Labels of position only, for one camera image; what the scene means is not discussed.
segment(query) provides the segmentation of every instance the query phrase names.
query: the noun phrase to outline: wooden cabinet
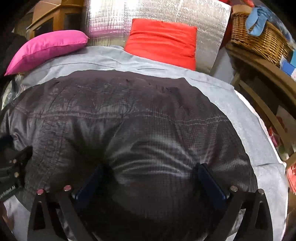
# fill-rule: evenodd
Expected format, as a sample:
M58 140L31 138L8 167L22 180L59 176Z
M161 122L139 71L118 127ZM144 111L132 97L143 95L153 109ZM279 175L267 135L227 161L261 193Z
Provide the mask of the wooden cabinet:
M57 30L80 29L83 0L46 0L36 4L29 38Z

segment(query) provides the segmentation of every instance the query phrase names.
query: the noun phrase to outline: wicker basket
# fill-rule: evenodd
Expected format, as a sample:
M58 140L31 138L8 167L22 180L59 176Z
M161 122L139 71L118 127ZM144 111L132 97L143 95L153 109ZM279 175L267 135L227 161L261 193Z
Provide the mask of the wicker basket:
M270 22L266 22L259 37L247 34L245 22L248 13L237 12L232 14L231 42L252 51L279 67L281 56L285 58L293 50L282 33Z

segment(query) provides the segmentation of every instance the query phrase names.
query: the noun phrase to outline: bed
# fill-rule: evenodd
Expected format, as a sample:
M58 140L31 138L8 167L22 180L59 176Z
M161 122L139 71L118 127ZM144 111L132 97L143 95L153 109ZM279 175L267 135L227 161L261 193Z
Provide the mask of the bed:
M250 158L258 188L264 189L266 193L274 240L281 240L287 217L288 190L284 175L285 164L272 145L263 121L233 86L203 73L133 56L118 46L86 47L73 54L49 60L27 73L21 85L26 89L78 70L113 69L172 79L184 77L190 85L198 88L228 117ZM18 240L26 240L24 227L28 223L29 211L15 197L7 200L5 206L8 216L14 219L15 236Z

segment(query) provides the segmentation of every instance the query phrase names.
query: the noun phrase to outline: screw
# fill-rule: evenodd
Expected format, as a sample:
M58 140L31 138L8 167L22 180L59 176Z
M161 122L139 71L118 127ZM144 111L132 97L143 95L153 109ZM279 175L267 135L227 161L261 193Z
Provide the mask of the screw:
M231 186L230 190L233 191L233 192L236 192L238 190L238 188L236 186Z
M44 190L43 189L39 189L38 191L37 191L37 194L38 195L42 195L44 193Z
M70 185L66 185L66 186L64 186L64 191L65 192L68 192L68 191L70 191L72 189L72 187L70 186Z
M260 194L264 194L264 190L263 190L262 188L259 188L259 189L258 189L258 192L259 192Z

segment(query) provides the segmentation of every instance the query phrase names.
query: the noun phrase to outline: pillow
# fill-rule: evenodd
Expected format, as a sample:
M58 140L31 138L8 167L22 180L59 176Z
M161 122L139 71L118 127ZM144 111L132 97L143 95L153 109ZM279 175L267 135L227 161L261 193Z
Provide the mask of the pillow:
M88 37L81 31L62 30L41 34L26 42L12 58L6 73L29 71L45 61L83 48Z
M197 27L133 19L124 50L130 54L195 70Z

